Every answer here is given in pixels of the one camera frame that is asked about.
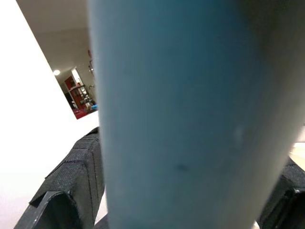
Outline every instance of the ceiling light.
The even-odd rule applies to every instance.
[[[60,73],[61,73],[61,72],[60,72],[59,70],[57,70],[57,69],[56,69],[55,71],[53,71],[53,74],[54,74],[54,75],[59,75]]]

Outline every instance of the blue cylindrical object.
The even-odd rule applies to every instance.
[[[263,207],[304,81],[274,69],[234,2],[91,0],[112,229],[248,229]]]

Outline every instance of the ceiling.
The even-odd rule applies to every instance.
[[[17,0],[52,70],[76,66],[90,47],[87,0]]]

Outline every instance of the light blue pole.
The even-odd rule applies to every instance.
[[[304,81],[275,80],[232,1],[91,0],[91,25],[111,229],[250,228]]]

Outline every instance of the white ceiling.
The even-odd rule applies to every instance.
[[[76,66],[90,47],[87,0],[17,0],[52,70]]]

